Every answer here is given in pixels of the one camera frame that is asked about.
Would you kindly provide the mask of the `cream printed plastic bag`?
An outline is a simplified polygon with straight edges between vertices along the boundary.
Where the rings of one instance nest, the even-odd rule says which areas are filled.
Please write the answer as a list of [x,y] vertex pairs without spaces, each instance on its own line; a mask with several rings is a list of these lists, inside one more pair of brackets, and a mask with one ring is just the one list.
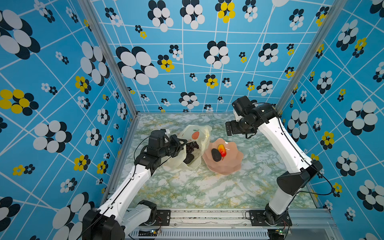
[[163,166],[171,170],[184,169],[195,170],[202,162],[202,155],[208,148],[210,143],[212,127],[188,125],[183,131],[178,134],[179,139],[187,140],[188,142],[183,147],[182,151],[175,157],[164,157]]

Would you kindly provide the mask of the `yellow red mango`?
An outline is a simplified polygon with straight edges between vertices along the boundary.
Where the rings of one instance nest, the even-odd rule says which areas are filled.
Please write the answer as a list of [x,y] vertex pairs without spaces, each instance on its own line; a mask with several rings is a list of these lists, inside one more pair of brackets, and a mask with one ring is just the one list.
[[223,144],[218,145],[217,150],[219,151],[222,158],[224,158],[227,155],[227,150]]

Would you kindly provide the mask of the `pink scalloped fruit bowl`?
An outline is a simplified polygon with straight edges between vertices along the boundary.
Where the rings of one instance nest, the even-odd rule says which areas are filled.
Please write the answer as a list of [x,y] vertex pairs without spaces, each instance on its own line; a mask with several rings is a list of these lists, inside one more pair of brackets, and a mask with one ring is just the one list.
[[244,154],[238,150],[235,142],[222,138],[210,143],[203,154],[207,167],[217,174],[230,175],[242,168]]

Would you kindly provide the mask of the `dark avocado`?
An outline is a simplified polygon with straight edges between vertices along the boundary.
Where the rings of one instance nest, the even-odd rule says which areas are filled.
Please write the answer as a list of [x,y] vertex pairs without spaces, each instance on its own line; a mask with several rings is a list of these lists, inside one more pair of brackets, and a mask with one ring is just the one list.
[[186,158],[184,159],[184,163],[186,165],[189,165],[193,160],[194,160],[195,156],[193,154],[187,154],[186,155]]
[[222,155],[218,149],[211,150],[212,158],[215,162],[219,162],[222,160]]

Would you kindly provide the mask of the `purple grape bunch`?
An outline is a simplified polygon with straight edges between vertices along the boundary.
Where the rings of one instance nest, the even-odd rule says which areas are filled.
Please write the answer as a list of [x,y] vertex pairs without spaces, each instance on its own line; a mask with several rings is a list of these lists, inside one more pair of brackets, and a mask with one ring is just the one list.
[[197,142],[190,142],[186,144],[186,152],[187,154],[191,154],[195,149],[199,149],[199,145]]

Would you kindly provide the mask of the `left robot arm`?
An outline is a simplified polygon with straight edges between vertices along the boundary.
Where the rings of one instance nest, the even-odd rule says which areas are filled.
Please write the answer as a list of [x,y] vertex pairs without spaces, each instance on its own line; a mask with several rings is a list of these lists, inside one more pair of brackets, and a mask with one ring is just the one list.
[[124,240],[139,225],[155,221],[157,206],[152,202],[142,201],[131,211],[128,208],[155,171],[177,157],[188,140],[179,139],[166,129],[152,131],[146,139],[148,144],[134,155],[134,166],[123,183],[97,210],[86,213],[78,239]]

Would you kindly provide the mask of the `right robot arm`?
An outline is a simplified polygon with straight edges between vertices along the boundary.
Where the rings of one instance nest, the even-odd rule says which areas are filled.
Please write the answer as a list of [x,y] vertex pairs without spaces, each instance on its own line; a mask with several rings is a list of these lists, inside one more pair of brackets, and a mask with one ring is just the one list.
[[256,103],[247,96],[232,103],[235,120],[226,122],[228,136],[242,134],[250,139],[262,133],[282,158],[286,172],[277,178],[278,188],[266,205],[265,222],[276,226],[288,214],[288,208],[298,193],[323,168],[319,161],[312,161],[283,127],[275,107],[269,103]]

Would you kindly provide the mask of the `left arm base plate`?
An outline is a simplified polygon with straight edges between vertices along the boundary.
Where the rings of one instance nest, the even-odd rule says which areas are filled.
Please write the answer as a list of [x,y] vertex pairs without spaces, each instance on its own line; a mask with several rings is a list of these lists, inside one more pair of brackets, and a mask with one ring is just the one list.
[[157,210],[155,215],[143,223],[142,226],[169,226],[171,220],[171,210]]

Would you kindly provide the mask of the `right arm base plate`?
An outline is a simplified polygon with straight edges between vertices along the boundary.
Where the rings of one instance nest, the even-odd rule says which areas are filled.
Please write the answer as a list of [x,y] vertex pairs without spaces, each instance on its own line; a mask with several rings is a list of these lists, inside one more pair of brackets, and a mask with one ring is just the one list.
[[291,227],[293,225],[288,211],[276,215],[266,210],[249,210],[246,211],[245,217],[251,221],[253,227]]

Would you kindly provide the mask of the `aluminium front rail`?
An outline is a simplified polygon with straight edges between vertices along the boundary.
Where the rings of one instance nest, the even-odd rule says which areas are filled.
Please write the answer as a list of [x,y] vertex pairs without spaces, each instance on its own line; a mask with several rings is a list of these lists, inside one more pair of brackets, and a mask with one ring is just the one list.
[[124,240],[341,240],[325,209],[291,209],[291,227],[253,227],[241,209],[170,209],[169,226],[139,225]]

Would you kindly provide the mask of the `right aluminium corner post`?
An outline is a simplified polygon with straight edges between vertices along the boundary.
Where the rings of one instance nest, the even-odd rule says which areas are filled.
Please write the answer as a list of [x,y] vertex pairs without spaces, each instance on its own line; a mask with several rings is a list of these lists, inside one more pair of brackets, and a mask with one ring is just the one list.
[[279,102],[276,105],[277,112],[280,113],[284,106],[287,104],[289,97],[294,89],[294,87],[298,84],[301,77],[305,73],[306,69],[308,68],[309,64],[311,63],[318,47],[323,43],[325,40],[325,37],[328,35],[329,31],[333,27],[334,23],[336,22],[337,18],[339,17],[342,9],[346,5],[347,0],[342,1],[334,1],[334,3],[331,5],[331,9],[329,11],[329,14],[324,21],[324,23],[320,26],[319,30],[317,31],[313,41],[311,42],[309,48],[307,49],[305,55],[303,56],[300,64],[298,65],[298,68],[295,72],[294,77],[290,80],[288,83],[283,95],[281,96]]

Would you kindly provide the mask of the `aluminium corner post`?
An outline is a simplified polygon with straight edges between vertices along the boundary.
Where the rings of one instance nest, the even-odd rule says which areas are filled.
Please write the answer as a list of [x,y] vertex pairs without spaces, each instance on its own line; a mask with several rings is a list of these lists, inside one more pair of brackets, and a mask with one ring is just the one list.
[[295,72],[294,77],[290,80],[288,83],[283,95],[281,96],[279,102],[276,105],[277,112],[280,113],[284,106],[287,104],[289,97],[294,89],[294,87],[298,84],[301,77],[305,73],[306,69],[308,68],[309,64],[311,63],[318,47],[323,43],[325,40],[325,37],[328,35],[329,31],[333,27],[334,23],[336,22],[337,18],[339,17],[342,9],[346,5],[347,0],[342,1],[334,1],[334,3],[331,5],[331,9],[329,11],[329,14],[324,21],[324,23],[320,26],[319,30],[317,31],[313,41],[311,42],[309,48],[307,49],[305,55],[303,56],[300,64],[298,65],[298,68]]
[[114,60],[113,53],[108,45],[107,39],[105,37],[105,34],[102,31],[102,27],[97,21],[97,17],[95,15],[95,11],[93,10],[92,4],[90,1],[86,0],[79,0],[79,4],[88,20],[88,22],[91,25],[91,28],[93,29],[93,33],[95,35],[95,38],[100,45],[100,48],[106,58],[106,61],[109,65],[109,68],[112,72],[112,74],[115,77],[115,80],[117,82],[117,85],[124,97],[124,99],[127,102],[127,105],[130,109],[131,114],[133,115],[133,119],[137,117],[138,111],[134,105],[134,102],[130,96],[130,93],[128,91],[128,87],[123,79],[123,76],[118,69],[118,65],[116,61]]

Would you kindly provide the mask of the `left aluminium corner post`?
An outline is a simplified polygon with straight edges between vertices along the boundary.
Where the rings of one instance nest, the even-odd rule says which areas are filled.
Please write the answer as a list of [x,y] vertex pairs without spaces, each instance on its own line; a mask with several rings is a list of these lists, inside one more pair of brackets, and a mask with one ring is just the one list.
[[115,77],[115,80],[117,82],[117,85],[124,97],[124,99],[127,102],[127,105],[130,109],[131,114],[133,115],[133,119],[137,117],[138,111],[134,105],[134,102],[130,96],[130,93],[128,91],[128,87],[123,79],[123,76],[118,69],[118,65],[116,61],[114,60],[113,53],[108,45],[107,39],[105,37],[105,34],[102,31],[102,27],[97,21],[97,17],[95,15],[95,11],[93,10],[92,4],[90,1],[86,0],[79,0],[79,4],[88,20],[88,22],[91,25],[91,28],[93,29],[93,33],[95,35],[95,38],[100,45],[100,48],[106,58],[106,61],[109,65],[109,68],[112,72],[112,74]]

